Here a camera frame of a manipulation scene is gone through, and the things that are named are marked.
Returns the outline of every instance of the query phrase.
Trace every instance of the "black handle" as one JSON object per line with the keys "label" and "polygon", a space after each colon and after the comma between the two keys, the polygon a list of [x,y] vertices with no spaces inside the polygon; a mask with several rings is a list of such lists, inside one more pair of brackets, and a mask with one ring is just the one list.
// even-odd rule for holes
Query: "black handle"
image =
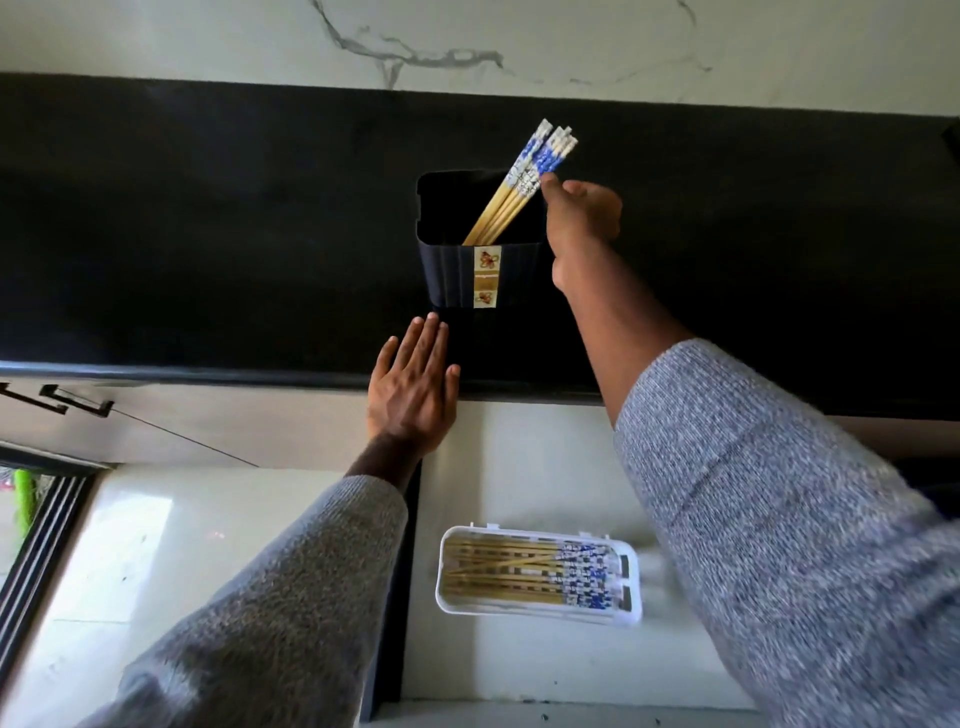
{"label": "black handle", "polygon": [[113,408],[112,400],[105,401],[99,407],[92,407],[85,402],[81,402],[79,400],[74,399],[74,397],[70,395],[69,392],[66,393],[66,395],[70,395],[69,397],[58,394],[57,393],[58,389],[60,388],[56,384],[44,384],[42,387],[40,387],[40,396],[46,397],[50,400],[61,401],[64,404],[69,404],[71,407],[82,409],[84,412],[88,412],[89,414],[95,415],[96,417],[106,417],[110,413],[110,410]]}
{"label": "black handle", "polygon": [[56,412],[58,415],[66,414],[66,407],[62,404],[47,404],[45,401],[34,400],[33,398],[27,397],[25,395],[18,395],[16,392],[11,392],[8,387],[10,384],[8,382],[0,382],[0,395],[4,397],[9,397],[11,400],[25,401],[27,404],[32,404],[34,407],[40,407],[41,409],[47,409],[51,412]]}

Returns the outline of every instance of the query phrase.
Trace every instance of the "white chopstick box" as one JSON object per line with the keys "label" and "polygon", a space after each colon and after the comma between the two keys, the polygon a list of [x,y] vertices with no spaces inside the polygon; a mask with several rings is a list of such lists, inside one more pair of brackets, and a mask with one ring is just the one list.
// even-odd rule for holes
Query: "white chopstick box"
{"label": "white chopstick box", "polygon": [[[620,560],[620,573],[610,577],[614,580],[614,588],[621,594],[620,607],[617,609],[588,609],[586,607],[572,607],[565,604],[539,604],[537,602],[512,601],[508,599],[493,599],[483,597],[454,598],[444,597],[441,592],[441,581],[444,569],[452,568],[444,562],[444,545],[451,536],[467,536],[472,534],[493,534],[518,538],[524,541],[553,544],[558,541],[572,541],[578,544],[591,546],[607,546]],[[573,621],[591,622],[593,624],[607,624],[614,627],[633,627],[640,622],[643,615],[643,606],[640,600],[640,568],[633,547],[623,541],[615,541],[609,537],[595,538],[588,533],[579,536],[569,536],[562,533],[543,533],[540,531],[516,531],[500,528],[496,523],[488,523],[486,527],[455,525],[444,533],[440,541],[440,568],[437,570],[437,604],[450,615],[527,615],[532,617],[552,617],[555,619],[570,619]]]}

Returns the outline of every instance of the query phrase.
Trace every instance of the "blue and white chopstick handle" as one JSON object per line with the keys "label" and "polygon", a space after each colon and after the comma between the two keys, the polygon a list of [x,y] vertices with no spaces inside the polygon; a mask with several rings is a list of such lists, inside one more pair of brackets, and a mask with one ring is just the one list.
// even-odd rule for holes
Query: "blue and white chopstick handle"
{"label": "blue and white chopstick handle", "polygon": [[544,139],[547,138],[551,131],[553,131],[553,124],[546,119],[543,119],[533,136],[530,137],[530,140],[527,142],[526,146],[523,147],[523,151],[520,152],[519,156],[514,161],[514,165],[507,173],[504,184],[506,184],[508,187],[516,187],[516,183],[520,179],[520,175],[523,174],[523,170],[527,168],[527,165],[530,163],[530,159],[533,158],[537,150],[540,149]]}

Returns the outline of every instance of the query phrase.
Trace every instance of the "gray knit sleeve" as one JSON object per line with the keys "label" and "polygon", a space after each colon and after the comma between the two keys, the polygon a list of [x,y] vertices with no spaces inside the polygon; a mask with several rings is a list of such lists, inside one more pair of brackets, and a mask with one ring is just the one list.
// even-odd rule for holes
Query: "gray knit sleeve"
{"label": "gray knit sleeve", "polygon": [[352,726],[406,519],[389,483],[344,478],[81,725]]}
{"label": "gray knit sleeve", "polygon": [[960,530],[888,463],[701,340],[640,376],[615,441],[727,668],[775,723],[960,722]]}

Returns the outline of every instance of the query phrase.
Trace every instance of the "chopsticks in container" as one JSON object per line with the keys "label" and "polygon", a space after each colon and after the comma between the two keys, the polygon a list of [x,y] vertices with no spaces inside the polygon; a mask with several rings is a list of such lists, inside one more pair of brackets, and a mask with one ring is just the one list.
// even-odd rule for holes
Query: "chopsticks in container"
{"label": "chopsticks in container", "polygon": [[464,240],[492,245],[540,189],[540,175],[553,172],[577,145],[569,127],[554,128],[543,119]]}

